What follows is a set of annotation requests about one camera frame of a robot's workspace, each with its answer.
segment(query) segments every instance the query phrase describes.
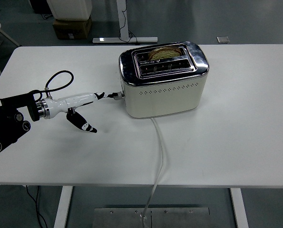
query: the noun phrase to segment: toaster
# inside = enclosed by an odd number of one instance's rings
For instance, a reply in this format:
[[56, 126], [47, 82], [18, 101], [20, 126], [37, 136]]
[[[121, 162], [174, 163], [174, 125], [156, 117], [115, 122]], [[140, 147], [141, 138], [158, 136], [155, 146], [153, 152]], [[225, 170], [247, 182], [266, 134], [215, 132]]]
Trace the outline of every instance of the toaster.
[[[149, 60], [149, 53], [162, 47], [177, 48], [180, 54]], [[176, 42], [123, 52], [119, 71], [127, 113], [135, 118], [148, 118], [196, 108], [209, 64], [198, 45]]]

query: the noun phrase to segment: white container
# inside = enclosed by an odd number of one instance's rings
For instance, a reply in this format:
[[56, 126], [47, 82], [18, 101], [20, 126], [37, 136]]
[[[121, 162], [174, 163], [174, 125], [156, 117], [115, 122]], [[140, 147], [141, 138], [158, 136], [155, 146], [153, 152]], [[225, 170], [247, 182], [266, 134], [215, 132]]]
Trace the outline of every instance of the white container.
[[47, 0], [55, 19], [87, 20], [92, 12], [91, 0]]

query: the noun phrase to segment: cardboard box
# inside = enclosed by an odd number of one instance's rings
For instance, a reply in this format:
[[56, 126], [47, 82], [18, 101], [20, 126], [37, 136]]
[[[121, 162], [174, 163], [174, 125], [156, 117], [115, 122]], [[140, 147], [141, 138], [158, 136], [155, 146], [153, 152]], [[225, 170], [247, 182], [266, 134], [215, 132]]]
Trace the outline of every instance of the cardboard box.
[[92, 20], [55, 20], [53, 27], [58, 39], [86, 39]]

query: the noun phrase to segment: toaster slot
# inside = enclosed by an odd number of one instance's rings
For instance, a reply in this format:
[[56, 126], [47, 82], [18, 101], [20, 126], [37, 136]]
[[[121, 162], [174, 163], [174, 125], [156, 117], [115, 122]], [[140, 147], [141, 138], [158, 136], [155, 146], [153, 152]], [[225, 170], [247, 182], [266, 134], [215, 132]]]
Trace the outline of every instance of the toaster slot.
[[164, 63], [156, 63], [149, 65], [140, 66], [140, 73], [142, 75], [151, 74], [151, 73], [163, 73], [165, 71], [190, 68], [191, 65], [187, 59], [181, 59], [177, 61], [170, 61]]
[[[180, 51], [181, 51], [181, 54], [180, 56], [184, 56], [185, 55], [185, 51], [182, 47], [179, 47]], [[150, 61], [149, 60], [149, 53], [150, 51], [148, 52], [143, 52], [143, 53], [137, 53], [136, 54], [136, 58], [137, 58], [137, 62], [138, 63], [142, 63], [142, 62], [147, 62], [147, 61]]]

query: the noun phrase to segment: metal floor plate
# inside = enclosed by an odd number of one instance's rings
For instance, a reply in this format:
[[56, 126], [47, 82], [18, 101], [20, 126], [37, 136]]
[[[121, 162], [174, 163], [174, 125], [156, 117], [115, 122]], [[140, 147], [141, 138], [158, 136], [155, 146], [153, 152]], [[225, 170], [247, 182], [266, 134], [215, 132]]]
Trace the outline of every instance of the metal floor plate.
[[[143, 208], [96, 208], [93, 228], [142, 228]], [[149, 208], [149, 228], [211, 228], [209, 208]]]

